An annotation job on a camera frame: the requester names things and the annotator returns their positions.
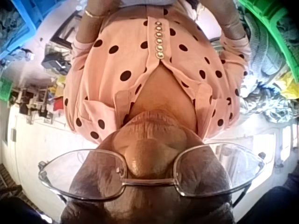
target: elderly woman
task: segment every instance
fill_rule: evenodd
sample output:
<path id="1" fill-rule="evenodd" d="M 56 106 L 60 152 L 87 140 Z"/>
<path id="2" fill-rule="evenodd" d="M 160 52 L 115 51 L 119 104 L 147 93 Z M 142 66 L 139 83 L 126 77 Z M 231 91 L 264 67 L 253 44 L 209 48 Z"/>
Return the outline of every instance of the elderly woman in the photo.
<path id="1" fill-rule="evenodd" d="M 249 42 L 233 0 L 200 2 L 222 28 L 220 55 L 189 15 L 191 7 L 185 0 L 167 6 L 135 1 L 129 7 L 120 7 L 117 0 L 88 1 L 73 43 L 64 111 L 71 130 L 99 144 L 99 149 L 121 155 L 131 178 L 167 178 L 180 153 L 238 120 Z M 202 150 L 185 164 L 208 163 L 213 157 L 211 150 Z M 89 155 L 74 180 L 74 191 L 88 187 L 97 191 L 90 173 L 101 162 Z M 211 164 L 216 171 L 210 172 L 210 186 L 215 186 L 225 172 L 218 163 Z M 114 183 L 107 183 L 113 189 Z M 174 191 L 133 187 L 113 201 L 69 202 L 62 219 L 65 223 L 81 217 L 82 223 L 232 222 L 229 206 L 220 214 L 218 210 L 228 198 L 208 206 L 206 201 L 181 199 Z M 207 219 L 209 214 L 214 219 Z"/>

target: black dot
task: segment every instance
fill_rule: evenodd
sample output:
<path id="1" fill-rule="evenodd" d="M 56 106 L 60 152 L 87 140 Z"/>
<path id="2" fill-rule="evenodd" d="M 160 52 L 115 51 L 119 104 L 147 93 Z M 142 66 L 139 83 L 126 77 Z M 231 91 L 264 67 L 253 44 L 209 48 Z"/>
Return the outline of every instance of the black dot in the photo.
<path id="1" fill-rule="evenodd" d="M 240 96 L 238 89 L 235 89 L 235 94 L 236 94 L 236 96 Z"/>
<path id="2" fill-rule="evenodd" d="M 98 133 L 96 133 L 96 132 L 90 132 L 90 135 L 91 135 L 91 137 L 92 137 L 93 139 L 98 139 L 98 138 L 99 138 L 99 135 L 98 135 Z"/>
<path id="3" fill-rule="evenodd" d="M 200 74 L 200 76 L 201 76 L 203 79 L 206 78 L 206 73 L 205 73 L 205 71 L 200 70 L 200 71 L 199 71 L 199 74 Z"/>
<path id="4" fill-rule="evenodd" d="M 146 48 L 148 48 L 148 42 L 147 42 L 147 41 L 143 42 L 143 43 L 140 45 L 140 47 L 141 47 L 142 49 L 146 49 Z"/>
<path id="5" fill-rule="evenodd" d="M 170 35 L 171 36 L 175 36 L 176 32 L 174 31 L 174 29 L 170 28 Z"/>
<path id="6" fill-rule="evenodd" d="M 134 102 L 131 102 L 130 110 L 132 109 L 133 106 L 134 106 Z"/>
<path id="7" fill-rule="evenodd" d="M 216 76 L 218 77 L 218 78 L 221 78 L 222 77 L 222 73 L 221 73 L 221 71 L 216 71 Z"/>
<path id="8" fill-rule="evenodd" d="M 209 59 L 208 59 L 207 57 L 205 57 L 205 61 L 206 61 L 208 64 L 210 64 L 210 61 L 209 61 Z"/>
<path id="9" fill-rule="evenodd" d="M 82 126 L 82 122 L 80 121 L 79 118 L 76 119 L 76 125 L 77 125 L 78 127 L 81 127 L 81 126 Z"/>
<path id="10" fill-rule="evenodd" d="M 231 105 L 231 104 L 232 104 L 232 98 L 231 98 L 231 97 L 228 97 L 226 100 L 229 101 L 228 105 Z"/>
<path id="11" fill-rule="evenodd" d="M 137 93 L 139 92 L 140 88 L 141 88 L 141 84 L 137 87 L 136 91 L 135 91 L 135 95 L 137 95 Z"/>
<path id="12" fill-rule="evenodd" d="M 130 77 L 131 77 L 131 72 L 130 71 L 124 71 L 122 74 L 121 74 L 121 81 L 127 81 Z"/>
<path id="13" fill-rule="evenodd" d="M 109 54 L 114 54 L 116 51 L 118 51 L 118 46 L 115 45 L 112 48 L 110 48 Z"/>
<path id="14" fill-rule="evenodd" d="M 126 124 L 126 120 L 128 119 L 128 117 L 129 117 L 129 115 L 126 114 L 126 115 L 125 115 L 125 118 L 123 119 L 123 124 Z"/>
<path id="15" fill-rule="evenodd" d="M 182 82 L 183 87 L 189 88 L 188 85 L 186 85 L 185 83 Z"/>
<path id="16" fill-rule="evenodd" d="M 101 129 L 105 129 L 105 122 L 103 120 L 98 120 L 98 125 Z"/>
<path id="17" fill-rule="evenodd" d="M 219 127 L 222 126 L 223 125 L 223 119 L 220 119 L 217 123 L 218 123 Z"/>
<path id="18" fill-rule="evenodd" d="M 179 45 L 179 48 L 180 48 L 182 51 L 188 51 L 188 48 L 187 48 L 185 45 L 183 45 L 183 44 L 180 44 L 180 45 Z"/>
<path id="19" fill-rule="evenodd" d="M 94 43 L 93 46 L 94 46 L 95 48 L 97 48 L 97 47 L 102 46 L 102 44 L 103 44 L 103 41 L 102 41 L 102 40 L 97 40 L 96 43 Z"/>

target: gold button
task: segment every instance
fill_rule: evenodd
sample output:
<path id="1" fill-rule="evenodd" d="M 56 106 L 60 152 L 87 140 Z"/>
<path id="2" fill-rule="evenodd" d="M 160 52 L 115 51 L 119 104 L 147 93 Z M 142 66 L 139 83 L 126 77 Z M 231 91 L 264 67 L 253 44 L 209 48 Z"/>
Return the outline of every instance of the gold button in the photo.
<path id="1" fill-rule="evenodd" d="M 163 40 L 162 39 L 160 39 L 160 38 L 157 38 L 156 39 L 156 44 L 157 45 L 161 45 L 163 43 Z"/>
<path id="2" fill-rule="evenodd" d="M 156 57 L 159 59 L 163 59 L 164 58 L 164 54 L 162 52 L 157 52 L 156 53 Z"/>
<path id="3" fill-rule="evenodd" d="M 157 32 L 161 32 L 161 31 L 162 31 L 162 27 L 157 26 L 157 27 L 156 27 L 156 31 L 157 31 Z"/>
<path id="4" fill-rule="evenodd" d="M 163 51 L 163 46 L 162 45 L 157 45 L 156 50 L 159 51 L 159 52 L 162 52 Z"/>
<path id="5" fill-rule="evenodd" d="M 163 36 L 163 35 L 162 35 L 160 32 L 156 32 L 156 33 L 155 33 L 155 37 L 156 37 L 156 38 L 162 38 L 162 36 Z"/>

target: yellow object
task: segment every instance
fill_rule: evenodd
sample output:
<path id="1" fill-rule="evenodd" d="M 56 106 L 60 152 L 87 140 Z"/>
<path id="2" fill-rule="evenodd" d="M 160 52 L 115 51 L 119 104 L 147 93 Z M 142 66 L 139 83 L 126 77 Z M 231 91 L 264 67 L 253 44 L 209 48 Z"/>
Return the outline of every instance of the yellow object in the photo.
<path id="1" fill-rule="evenodd" d="M 287 99 L 299 98 L 299 83 L 295 83 L 292 72 L 285 73 L 279 80 L 275 82 L 281 89 L 280 95 Z"/>

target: bangle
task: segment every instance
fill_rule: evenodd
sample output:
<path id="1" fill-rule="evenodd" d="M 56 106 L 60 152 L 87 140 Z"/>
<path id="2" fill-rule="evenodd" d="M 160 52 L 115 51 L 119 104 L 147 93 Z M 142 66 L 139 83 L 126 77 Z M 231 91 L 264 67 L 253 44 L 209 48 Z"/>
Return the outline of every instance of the bangle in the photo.
<path id="1" fill-rule="evenodd" d="M 87 9 L 85 9 L 85 14 L 95 19 L 104 19 L 106 17 L 105 15 L 94 15 L 91 12 L 89 12 Z"/>

